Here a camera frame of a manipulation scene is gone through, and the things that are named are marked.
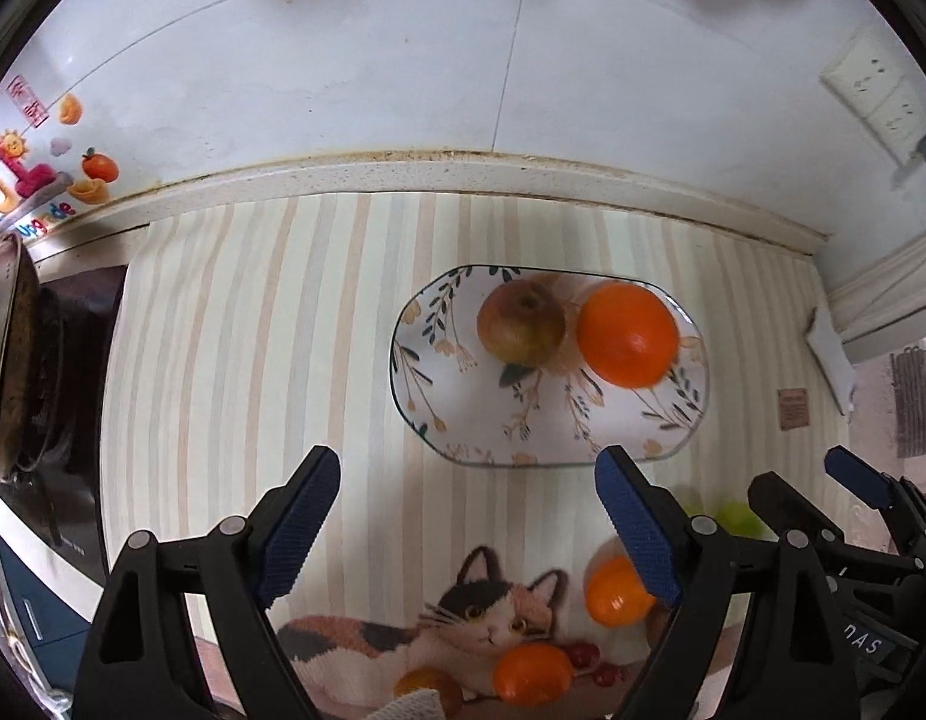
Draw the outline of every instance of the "electrical outlet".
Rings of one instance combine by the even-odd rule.
[[[826,67],[821,79],[865,119],[896,89],[903,72],[889,50],[863,32]]]
[[[900,162],[909,159],[926,134],[925,108],[907,79],[900,81],[886,100],[877,105],[866,122]]]

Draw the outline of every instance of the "striped tablecloth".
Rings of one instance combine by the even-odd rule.
[[[471,548],[504,574],[570,573],[564,624],[594,627],[580,583],[613,538],[591,467],[467,469],[431,452],[390,399],[388,349],[409,296],[453,266],[500,263],[635,276],[701,328],[711,405],[692,441],[653,464],[708,508],[774,469],[841,524],[823,474],[847,439],[802,340],[824,299],[812,262],[652,215],[540,199],[323,194],[226,205],[154,223],[126,279],[102,430],[111,560],[126,536],[206,533],[249,512],[315,443],[340,454],[340,497],[303,579],[272,610],[409,625]],[[810,427],[778,427],[777,391],[806,388]],[[212,638],[205,610],[198,634]],[[620,644],[642,654],[642,637]]]

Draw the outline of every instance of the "pink label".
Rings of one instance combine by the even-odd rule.
[[[47,109],[23,76],[16,76],[6,85],[6,94],[10,95],[13,104],[33,127],[39,127],[49,117]]]

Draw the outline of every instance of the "cabinet handle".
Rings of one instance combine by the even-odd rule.
[[[40,626],[37,624],[36,615],[33,613],[33,606],[28,599],[23,599],[23,608],[26,609],[26,616],[30,618],[30,625],[33,625],[33,632],[37,635],[37,641],[43,641],[43,634]]]

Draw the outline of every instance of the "blue cabinet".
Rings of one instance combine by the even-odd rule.
[[[54,688],[73,692],[90,623],[40,581],[0,537],[0,561],[17,617]]]

